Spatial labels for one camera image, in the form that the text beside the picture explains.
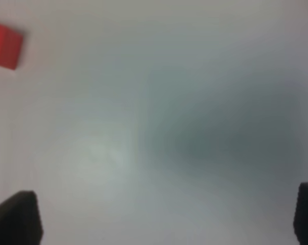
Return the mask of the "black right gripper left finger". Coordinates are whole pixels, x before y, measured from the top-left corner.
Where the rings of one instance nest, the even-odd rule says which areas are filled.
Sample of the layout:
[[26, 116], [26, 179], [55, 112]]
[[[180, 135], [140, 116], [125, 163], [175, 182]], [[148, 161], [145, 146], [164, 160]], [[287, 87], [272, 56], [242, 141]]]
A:
[[0, 203], [0, 245], [39, 245], [42, 237], [34, 191], [19, 191]]

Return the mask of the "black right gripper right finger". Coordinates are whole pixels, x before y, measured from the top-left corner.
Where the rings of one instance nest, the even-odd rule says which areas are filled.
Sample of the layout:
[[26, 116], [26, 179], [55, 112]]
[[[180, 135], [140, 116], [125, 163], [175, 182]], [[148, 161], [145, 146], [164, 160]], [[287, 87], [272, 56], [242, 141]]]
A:
[[299, 185], [293, 227], [299, 244], [308, 245], [308, 182]]

